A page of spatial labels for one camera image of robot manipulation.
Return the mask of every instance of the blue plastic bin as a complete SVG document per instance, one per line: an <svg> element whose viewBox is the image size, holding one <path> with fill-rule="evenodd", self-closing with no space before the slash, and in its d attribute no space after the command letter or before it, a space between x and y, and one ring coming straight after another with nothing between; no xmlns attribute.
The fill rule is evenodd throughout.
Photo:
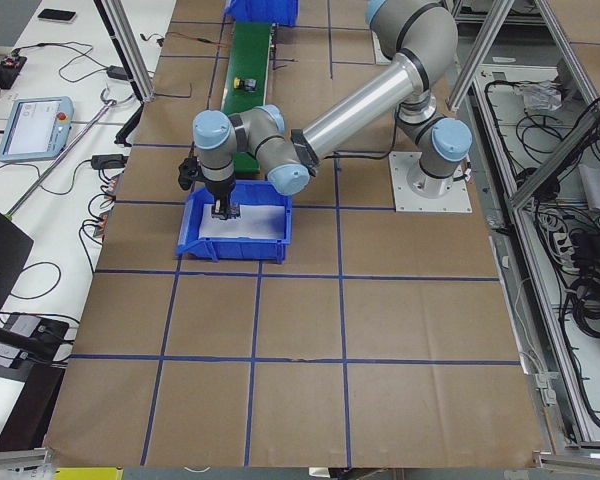
<svg viewBox="0 0 600 480"><path fill-rule="evenodd" d="M269 182L238 180L231 194L231 202L239 205L276 205L284 207L284 237L278 239L254 238L200 238L205 205L213 204L213 195L206 188L191 193L187 198L178 240L178 255L191 253L199 258L239 260L275 260L282 263L291 243L291 197L280 195Z"/></svg>
<svg viewBox="0 0 600 480"><path fill-rule="evenodd" d="M295 27L299 0L231 0L224 13L238 22L278 23Z"/></svg>

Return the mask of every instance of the small object on conveyor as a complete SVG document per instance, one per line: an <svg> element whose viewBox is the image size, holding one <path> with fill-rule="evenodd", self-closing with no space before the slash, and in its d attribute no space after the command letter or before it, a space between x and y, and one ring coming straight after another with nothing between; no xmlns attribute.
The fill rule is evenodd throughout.
<svg viewBox="0 0 600 480"><path fill-rule="evenodd" d="M258 82L254 78L240 78L235 77L233 79L234 90L244 90L245 92L255 92Z"/></svg>

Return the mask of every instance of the black cable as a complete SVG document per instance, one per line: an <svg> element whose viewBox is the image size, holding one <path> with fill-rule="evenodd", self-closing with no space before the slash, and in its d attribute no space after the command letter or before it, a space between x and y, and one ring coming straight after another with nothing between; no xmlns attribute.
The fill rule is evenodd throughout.
<svg viewBox="0 0 600 480"><path fill-rule="evenodd" d="M86 51L82 51L72 45L77 45L80 47L86 47ZM62 42L62 43L56 43L56 42L41 42L41 43L37 43L35 45L26 45L24 47L17 47L15 48L11 53L12 55L18 55L20 53L21 50L24 49L28 49L28 48L39 48L39 47L61 47L61 48L66 48L68 50L72 50L74 52L76 52L78 55L73 57L72 59L70 59L67 63L65 63L63 66L61 66L58 69L58 75L60 76L60 78L62 78L63 80L69 82L69 83L77 83L80 82L82 80L84 80L85 78L90 77L91 75L95 75L98 72L102 72L104 70L106 70L108 67L107 65L104 65L103 63L100 63L98 60L96 60L95 58L93 58L92 56L90 56L90 53L93 52L93 45L89 44L89 43L81 43L81 42L75 42L75 41L71 41L71 42ZM95 63L96 65L98 65L99 68L98 70L95 70L93 72L90 72L80 78L77 79L71 79L71 78L67 78L65 75L63 75L63 72L66 68L68 68L69 66L71 66L76 60L80 59L80 58L87 58L88 60L91 60L93 63Z"/></svg>
<svg viewBox="0 0 600 480"><path fill-rule="evenodd" d="M524 170L525 167L516 158L514 158L514 156L511 154L511 151L509 150L509 147L507 146L507 141L505 139L505 136L502 133L502 130L500 130L500 120L498 119L498 115L496 114L495 106L493 105L493 102L491 101L491 96L490 96L491 87L495 87L497 85L505 85L505 86L514 88L515 86L518 85L518 83L517 82L507 82L505 80L494 80L492 82L487 83L484 87L484 97L487 101L487 107L489 108L489 113L491 114L491 120L493 121L493 126L496 129L496 134L498 135L498 139L500 140L500 145L502 146L504 155L507 158L507 161L509 162L509 168L511 168L511 172L515 176L520 171Z"/></svg>
<svg viewBox="0 0 600 480"><path fill-rule="evenodd" d="M31 163L5 163L3 165L0 165L0 170L2 170L3 168L6 167L10 167L10 166L22 166L22 167L31 167L31 168L35 168L36 171L38 172L38 177L40 176L40 169L38 168L37 165L33 165Z"/></svg>
<svg viewBox="0 0 600 480"><path fill-rule="evenodd" d="M366 160L384 160L385 158L387 158L389 156L389 154L393 151L393 148L396 146L397 136L398 136L398 121L394 120L394 122L393 122L393 137L391 139L391 146L382 155L342 155L342 154L336 152L333 155L327 155L324 158L329 158L329 159L331 159L331 158L335 158L335 159L361 158L361 159L366 159Z"/></svg>
<svg viewBox="0 0 600 480"><path fill-rule="evenodd" d="M578 383L578 390L580 392L580 398L582 399L585 409L589 414L589 417L593 421L593 423L600 428L600 417L598 413L595 411L593 406L591 405L591 401L589 400L589 395L587 394L587 389L584 385L584 378L582 376L582 366L580 365L580 361L575 354L575 348L571 345L571 340L569 339L569 335L567 334L566 327L566 312L564 311L564 306L561 306L560 313L558 316L558 322L560 323L560 330L562 332L562 338L564 339L565 346L567 347L567 352L569 354L569 359L571 360L571 365L576 374L576 380Z"/></svg>
<svg viewBox="0 0 600 480"><path fill-rule="evenodd" d="M58 317L58 318L64 318L67 320L71 320L72 322L75 322L76 325L80 325L80 320L78 320L75 317L72 317L71 315L65 315L63 313L41 313L41 312L8 312L5 310L0 310L0 315L28 315L31 317L36 317L36 318L44 318L44 317Z"/></svg>
<svg viewBox="0 0 600 480"><path fill-rule="evenodd" d="M600 339L600 331L590 324L600 320L600 273L588 272L571 283L563 310L571 312L582 333Z"/></svg>
<svg viewBox="0 0 600 480"><path fill-rule="evenodd" d="M60 335L57 335L55 332L52 332L50 328L43 328L42 330L40 330L40 326L39 326L37 331L41 335L49 335L49 336L55 338L56 340L60 340L62 345L73 345L75 342L74 340L69 340L64 337L61 337Z"/></svg>
<svg viewBox="0 0 600 480"><path fill-rule="evenodd" d="M83 160L82 162L80 162L78 165L76 165L76 168L73 169L73 176L71 177L71 185L69 186L69 190L65 191L65 192L53 192L47 188L44 187L44 185L40 185L40 188L42 190L44 190L47 193L50 193L51 195L57 195L57 196L63 196L63 195L68 195L73 191L73 188L75 187L76 184L76 175L78 174L78 170L80 169L80 167L86 163L90 163L91 160Z"/></svg>
<svg viewBox="0 0 600 480"><path fill-rule="evenodd" d="M539 215L540 203L536 203L534 225L538 228L538 215ZM548 212L543 212L543 215L552 215ZM600 320L600 273L595 271L583 271L579 275L576 275L577 279L567 284L563 277L561 269L556 267L556 262L551 256L550 252L547 251L547 245L544 236L538 232L540 243L545 249L547 256L551 261L554 275L558 280L559 284L563 285L564 290L567 292L567 296L563 296L563 288L559 288L559 311L558 311L558 322L562 333L565 346L571 361L573 370L576 374L576 380L578 384L578 390L580 397L585 405L585 409L593 423L600 428L600 417L598 412L591 405L589 396L586 391L584 384L584 378L582 375L582 366L580 361L575 355L575 348L572 346L569 339L569 335L566 329L566 322L568 321L567 315L572 314L574 321L578 328L583 331L586 335L600 338L600 331L593 329L589 324L589 320Z"/></svg>
<svg viewBox="0 0 600 480"><path fill-rule="evenodd" d="M22 297L20 295L16 295L15 293L11 292L9 295L11 297L17 298L19 300L37 300L38 298L42 298L45 295L48 295L49 293L53 292L53 290L55 290L55 288L60 284L60 280L62 280L62 270L60 269L60 267L53 262L36 262L36 263L32 263L31 265L28 265L27 267L23 268L22 271L20 272L20 276L26 272L27 270L31 270L34 267L40 266L40 265L51 265L52 267L54 267L57 272L58 272L58 278L56 279L55 283L44 293L41 293L39 295L34 295L33 297Z"/></svg>
<svg viewBox="0 0 600 480"><path fill-rule="evenodd" d="M536 122L536 118L541 118L542 124ZM551 154L551 153L553 153L553 151L552 150L541 150L539 148L534 147L533 145L530 145L526 141L527 133L531 130L540 130L560 141L562 141L564 138L557 129L547 125L547 119L551 119L551 120L555 120L556 122L559 122L559 120L557 118L552 117L550 115L535 114L535 115L525 115L516 124L516 137L518 138L518 141L522 145L522 148L524 149L526 154L529 155L529 158L531 158L531 160L533 160L535 163L537 163L539 165L542 164L542 161L539 160L538 158L536 158L534 153ZM523 123L525 121L530 122L530 125L523 125Z"/></svg>

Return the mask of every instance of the metal bracket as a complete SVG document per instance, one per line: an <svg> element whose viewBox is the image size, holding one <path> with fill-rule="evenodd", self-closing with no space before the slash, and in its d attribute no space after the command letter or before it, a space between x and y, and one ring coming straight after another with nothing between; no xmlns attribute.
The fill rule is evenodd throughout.
<svg viewBox="0 0 600 480"><path fill-rule="evenodd" d="M541 372L536 373L533 378L535 380L536 387L538 387L538 390L540 391L543 403L547 406L556 405L558 403L558 399L556 397L556 391L551 386L551 381L558 380L560 378L560 374L557 372Z"/></svg>
<svg viewBox="0 0 600 480"><path fill-rule="evenodd" d="M391 152L389 155L396 212L471 213L471 200L465 180L454 182L444 197L433 200L421 197L411 190L407 184L407 172L409 167L418 161L420 155L420 152ZM462 175L462 168L458 167L455 176Z"/></svg>
<svg viewBox="0 0 600 480"><path fill-rule="evenodd" d="M51 463L53 450L36 448L22 452L0 452L0 470L40 467Z"/></svg>
<svg viewBox="0 0 600 480"><path fill-rule="evenodd" d="M539 468L560 473L600 475L600 459L582 456L551 455L536 453L535 462Z"/></svg>

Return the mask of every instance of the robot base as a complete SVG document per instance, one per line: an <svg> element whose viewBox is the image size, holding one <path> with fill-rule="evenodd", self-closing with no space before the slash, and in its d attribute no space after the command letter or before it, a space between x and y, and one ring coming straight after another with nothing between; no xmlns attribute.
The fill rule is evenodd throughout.
<svg viewBox="0 0 600 480"><path fill-rule="evenodd" d="M409 168L420 159L419 152L391 152L389 166L396 212L471 213L471 201L464 181L453 182L446 195L429 199L415 193L407 183ZM462 175L458 167L454 176Z"/></svg>

